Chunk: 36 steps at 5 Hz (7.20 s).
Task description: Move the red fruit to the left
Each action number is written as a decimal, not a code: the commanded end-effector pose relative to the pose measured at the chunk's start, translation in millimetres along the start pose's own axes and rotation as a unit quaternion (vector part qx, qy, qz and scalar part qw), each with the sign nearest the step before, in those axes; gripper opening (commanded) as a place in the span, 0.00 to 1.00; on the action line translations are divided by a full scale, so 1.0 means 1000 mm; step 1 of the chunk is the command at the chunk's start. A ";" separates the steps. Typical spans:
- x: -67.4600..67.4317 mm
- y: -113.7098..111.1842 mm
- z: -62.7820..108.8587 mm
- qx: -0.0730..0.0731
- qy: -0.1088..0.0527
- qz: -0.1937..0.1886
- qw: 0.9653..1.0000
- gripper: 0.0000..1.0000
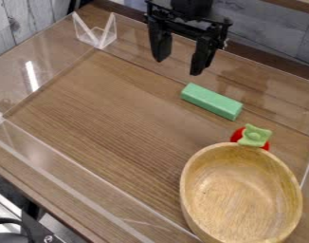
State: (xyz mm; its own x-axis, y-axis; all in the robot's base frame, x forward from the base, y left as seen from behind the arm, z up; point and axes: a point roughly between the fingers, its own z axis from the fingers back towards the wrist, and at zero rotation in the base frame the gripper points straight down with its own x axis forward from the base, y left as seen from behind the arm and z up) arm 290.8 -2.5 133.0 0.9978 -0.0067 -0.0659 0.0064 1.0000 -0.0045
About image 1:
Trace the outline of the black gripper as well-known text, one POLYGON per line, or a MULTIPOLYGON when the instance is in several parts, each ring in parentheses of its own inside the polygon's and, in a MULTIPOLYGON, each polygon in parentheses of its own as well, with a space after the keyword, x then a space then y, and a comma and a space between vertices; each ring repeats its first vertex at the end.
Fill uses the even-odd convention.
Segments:
POLYGON ((213 0, 144 0, 152 55, 161 62, 170 54, 168 27, 188 38, 197 38, 190 74, 197 76, 210 65, 217 49, 225 47, 233 21, 213 10, 213 0))

